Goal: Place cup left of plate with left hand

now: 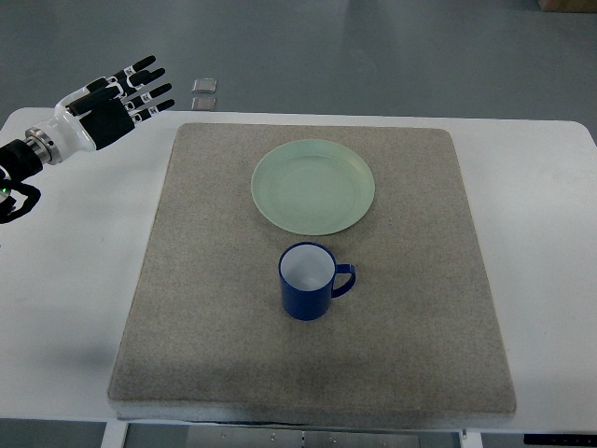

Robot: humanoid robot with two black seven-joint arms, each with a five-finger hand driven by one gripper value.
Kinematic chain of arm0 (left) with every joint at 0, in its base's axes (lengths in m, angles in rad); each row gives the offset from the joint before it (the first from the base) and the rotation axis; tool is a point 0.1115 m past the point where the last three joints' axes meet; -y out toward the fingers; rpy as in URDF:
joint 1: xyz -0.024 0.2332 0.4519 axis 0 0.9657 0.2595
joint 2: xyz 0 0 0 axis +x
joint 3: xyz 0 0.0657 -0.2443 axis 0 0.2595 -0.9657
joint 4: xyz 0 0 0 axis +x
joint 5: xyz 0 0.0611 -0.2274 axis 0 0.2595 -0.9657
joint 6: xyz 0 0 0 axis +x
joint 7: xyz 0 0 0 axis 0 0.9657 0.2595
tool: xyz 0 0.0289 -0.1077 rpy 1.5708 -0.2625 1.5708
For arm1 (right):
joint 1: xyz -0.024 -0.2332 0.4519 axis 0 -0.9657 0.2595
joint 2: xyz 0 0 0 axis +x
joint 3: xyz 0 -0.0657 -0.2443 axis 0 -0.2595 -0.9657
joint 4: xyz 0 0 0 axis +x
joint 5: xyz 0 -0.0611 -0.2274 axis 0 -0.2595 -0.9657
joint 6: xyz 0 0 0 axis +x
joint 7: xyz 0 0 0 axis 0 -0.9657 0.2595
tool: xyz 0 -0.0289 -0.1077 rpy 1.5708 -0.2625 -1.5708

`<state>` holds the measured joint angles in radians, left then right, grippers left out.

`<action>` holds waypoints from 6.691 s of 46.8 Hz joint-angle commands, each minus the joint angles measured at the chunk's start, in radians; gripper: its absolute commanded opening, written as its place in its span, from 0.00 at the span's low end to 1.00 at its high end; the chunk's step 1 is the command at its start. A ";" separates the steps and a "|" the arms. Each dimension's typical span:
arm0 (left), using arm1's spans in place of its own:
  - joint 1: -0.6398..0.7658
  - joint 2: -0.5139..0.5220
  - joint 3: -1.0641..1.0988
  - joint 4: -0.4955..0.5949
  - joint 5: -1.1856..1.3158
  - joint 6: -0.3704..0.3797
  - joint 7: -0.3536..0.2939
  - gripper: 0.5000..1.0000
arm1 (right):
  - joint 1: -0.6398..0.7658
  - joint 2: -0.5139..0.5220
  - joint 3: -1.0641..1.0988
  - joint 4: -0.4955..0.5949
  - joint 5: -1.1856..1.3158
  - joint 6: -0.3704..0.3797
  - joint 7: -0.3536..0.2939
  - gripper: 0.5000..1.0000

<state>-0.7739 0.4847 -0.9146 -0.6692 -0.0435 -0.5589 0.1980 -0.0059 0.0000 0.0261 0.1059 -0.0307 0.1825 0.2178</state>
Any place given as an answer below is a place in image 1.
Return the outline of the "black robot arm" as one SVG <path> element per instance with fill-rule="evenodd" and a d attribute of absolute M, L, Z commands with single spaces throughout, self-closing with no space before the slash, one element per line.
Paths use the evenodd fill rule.
<path fill-rule="evenodd" d="M 43 164 L 22 140 L 1 147 L 1 223 L 7 224 L 30 213 L 41 199 L 41 191 L 25 184 Z"/>

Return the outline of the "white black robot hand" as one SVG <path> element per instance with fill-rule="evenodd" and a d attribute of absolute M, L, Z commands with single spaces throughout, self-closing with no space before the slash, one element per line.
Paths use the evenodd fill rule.
<path fill-rule="evenodd" d="M 140 123 L 174 106 L 159 84 L 163 68 L 152 70 L 153 55 L 108 77 L 99 77 L 63 97 L 53 115 L 26 131 L 24 142 L 43 164 L 58 164 L 78 152 L 104 149 Z"/>

